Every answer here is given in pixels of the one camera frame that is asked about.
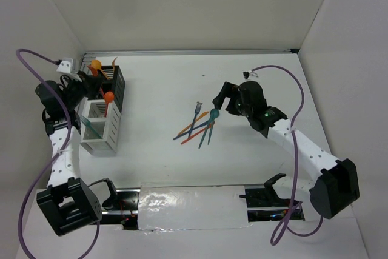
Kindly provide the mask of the orange plastic fork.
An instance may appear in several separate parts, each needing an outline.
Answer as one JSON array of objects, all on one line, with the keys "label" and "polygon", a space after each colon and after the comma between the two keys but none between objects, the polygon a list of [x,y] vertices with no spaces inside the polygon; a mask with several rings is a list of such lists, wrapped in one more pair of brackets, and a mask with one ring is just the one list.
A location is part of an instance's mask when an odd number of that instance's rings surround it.
[{"label": "orange plastic fork", "polygon": [[94,67],[92,67],[92,66],[87,66],[87,68],[90,70],[90,72],[91,72],[91,74],[92,74],[93,76],[99,76],[98,71],[97,71]]}]

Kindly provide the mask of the orange plastic spoon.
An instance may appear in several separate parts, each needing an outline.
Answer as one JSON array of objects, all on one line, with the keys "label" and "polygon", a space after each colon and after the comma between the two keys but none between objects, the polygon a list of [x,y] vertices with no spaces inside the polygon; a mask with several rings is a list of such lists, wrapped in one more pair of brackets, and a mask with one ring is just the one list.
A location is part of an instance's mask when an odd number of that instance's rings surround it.
[{"label": "orange plastic spoon", "polygon": [[107,111],[108,111],[108,108],[109,108],[109,104],[111,102],[113,102],[115,99],[115,95],[113,92],[111,91],[108,91],[104,94],[104,101],[105,101],[105,114],[104,116],[106,117],[107,116]]}]

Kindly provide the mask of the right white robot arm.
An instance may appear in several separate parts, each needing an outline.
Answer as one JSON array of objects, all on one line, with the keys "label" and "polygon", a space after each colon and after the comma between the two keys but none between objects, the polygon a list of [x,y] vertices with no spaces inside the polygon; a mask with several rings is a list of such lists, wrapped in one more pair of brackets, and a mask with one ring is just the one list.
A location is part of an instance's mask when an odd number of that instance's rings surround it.
[{"label": "right white robot arm", "polygon": [[298,158],[298,164],[312,179],[309,200],[318,214],[331,219],[360,197],[355,163],[327,153],[294,129],[285,113],[267,105],[256,81],[239,86],[225,82],[213,99],[215,108],[221,109],[226,98],[230,100],[226,107],[229,114],[246,117],[254,130]]}]

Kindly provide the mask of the yellow plastic spoon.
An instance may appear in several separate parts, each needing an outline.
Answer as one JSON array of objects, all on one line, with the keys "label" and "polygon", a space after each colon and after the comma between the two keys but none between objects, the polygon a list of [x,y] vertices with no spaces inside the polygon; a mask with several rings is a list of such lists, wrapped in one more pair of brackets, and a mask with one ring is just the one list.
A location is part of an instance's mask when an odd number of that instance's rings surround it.
[{"label": "yellow plastic spoon", "polygon": [[102,69],[102,64],[101,64],[101,62],[100,61],[98,61],[98,60],[93,60],[92,62],[91,62],[91,64],[90,64],[92,67],[94,67],[97,71],[98,71],[98,73],[100,74],[100,73],[102,73],[102,75],[107,79],[107,80],[109,80],[110,78],[108,77],[108,75],[103,71],[103,69]]}]

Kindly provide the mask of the teal plastic spoon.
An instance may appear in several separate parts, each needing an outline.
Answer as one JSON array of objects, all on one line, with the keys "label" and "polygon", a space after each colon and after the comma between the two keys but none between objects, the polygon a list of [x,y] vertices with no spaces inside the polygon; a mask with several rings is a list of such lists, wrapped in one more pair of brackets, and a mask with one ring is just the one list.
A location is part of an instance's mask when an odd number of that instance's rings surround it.
[{"label": "teal plastic spoon", "polygon": [[[211,123],[213,120],[216,120],[218,117],[219,117],[219,110],[218,110],[218,109],[212,109],[212,110],[210,111],[210,118],[209,118],[209,120],[208,120],[208,123],[207,123],[206,127],[209,126],[210,123]],[[203,133],[203,135],[202,135],[202,137],[201,137],[201,141],[200,141],[199,146],[198,146],[198,149],[201,148],[201,146],[202,146],[202,144],[203,144],[203,142],[204,142],[204,140],[205,140],[205,137],[207,137],[207,141],[208,141],[209,131],[210,131],[210,129],[208,129],[206,132]]]}]

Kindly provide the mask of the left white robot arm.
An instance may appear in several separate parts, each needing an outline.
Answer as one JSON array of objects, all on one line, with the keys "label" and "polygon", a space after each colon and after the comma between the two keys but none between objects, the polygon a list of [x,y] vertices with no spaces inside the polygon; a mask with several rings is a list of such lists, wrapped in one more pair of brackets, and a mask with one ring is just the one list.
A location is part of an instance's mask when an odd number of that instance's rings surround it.
[{"label": "left white robot arm", "polygon": [[119,204],[119,193],[111,180],[104,178],[108,189],[98,197],[79,174],[78,146],[81,121],[75,108],[83,98],[94,98],[105,77],[78,72],[74,78],[61,76],[61,82],[40,83],[35,93],[44,105],[42,120],[52,142],[53,159],[46,190],[36,196],[37,204],[54,230],[62,236],[102,220],[103,210]]}]

